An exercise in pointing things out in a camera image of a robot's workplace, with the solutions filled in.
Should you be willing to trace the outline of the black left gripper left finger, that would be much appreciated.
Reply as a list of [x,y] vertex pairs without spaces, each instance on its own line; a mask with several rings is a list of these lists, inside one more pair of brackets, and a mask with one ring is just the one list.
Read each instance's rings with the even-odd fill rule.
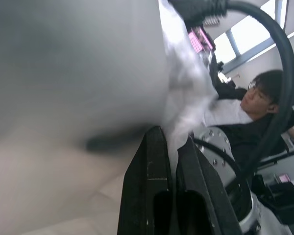
[[161,127],[149,129],[124,175],[119,235],[167,235],[172,213],[172,176]]

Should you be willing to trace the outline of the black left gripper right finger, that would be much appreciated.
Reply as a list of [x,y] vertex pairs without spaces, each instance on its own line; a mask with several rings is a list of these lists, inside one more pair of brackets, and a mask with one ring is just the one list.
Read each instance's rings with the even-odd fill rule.
[[240,235],[223,183],[192,138],[178,150],[177,218],[182,235]]

